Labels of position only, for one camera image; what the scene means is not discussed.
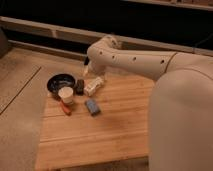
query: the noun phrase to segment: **orange object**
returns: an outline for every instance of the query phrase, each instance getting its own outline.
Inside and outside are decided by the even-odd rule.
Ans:
[[[70,116],[72,114],[69,106],[67,106],[66,104],[64,104],[64,102],[62,100],[60,100],[60,106],[62,108],[62,110],[64,111],[64,113],[68,116]]]

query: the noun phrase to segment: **small object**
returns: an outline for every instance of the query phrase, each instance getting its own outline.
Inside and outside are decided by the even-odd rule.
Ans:
[[[95,116],[101,112],[100,108],[98,107],[97,103],[93,99],[88,99],[85,102],[85,105],[87,106],[87,109],[91,113],[92,116]]]
[[[60,106],[61,106],[61,109],[63,110],[63,112],[66,115],[70,116],[72,114],[69,106],[67,106],[66,104],[64,104],[64,102],[62,100],[60,100]]]
[[[79,79],[76,83],[75,92],[78,95],[84,94],[84,80]]]
[[[84,88],[84,93],[87,96],[92,96],[96,90],[104,84],[104,80],[101,77],[97,77],[92,80],[86,87]]]
[[[71,87],[75,85],[75,78],[69,74],[58,74],[49,79],[47,89],[53,96],[58,96],[58,91],[62,87]]]
[[[58,95],[64,104],[73,104],[73,89],[71,87],[63,87],[58,91]]]

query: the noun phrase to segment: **wooden tabletop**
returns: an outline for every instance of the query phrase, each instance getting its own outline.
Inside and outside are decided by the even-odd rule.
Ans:
[[[92,117],[86,96],[75,96],[72,115],[47,97],[36,170],[50,170],[148,155],[147,108],[153,81],[109,76],[93,96],[101,114]]]

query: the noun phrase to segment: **black wall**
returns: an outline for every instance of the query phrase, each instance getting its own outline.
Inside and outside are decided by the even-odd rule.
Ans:
[[[3,16],[213,50],[210,11],[118,0],[0,0],[0,3]]]

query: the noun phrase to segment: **dark object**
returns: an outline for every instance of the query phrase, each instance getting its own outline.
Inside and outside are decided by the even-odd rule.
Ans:
[[[71,87],[75,86],[75,78],[69,74],[59,74],[55,75],[47,83],[47,89],[53,93],[53,95],[58,95],[58,91],[62,87]]]
[[[89,64],[89,58],[88,58],[88,56],[86,57],[86,59],[84,60],[84,65],[88,65]]]
[[[87,106],[87,109],[89,110],[92,116],[95,116],[101,112],[100,108],[93,99],[87,100],[85,102],[85,105]]]
[[[84,80],[79,79],[76,83],[75,92],[78,95],[84,94]]]

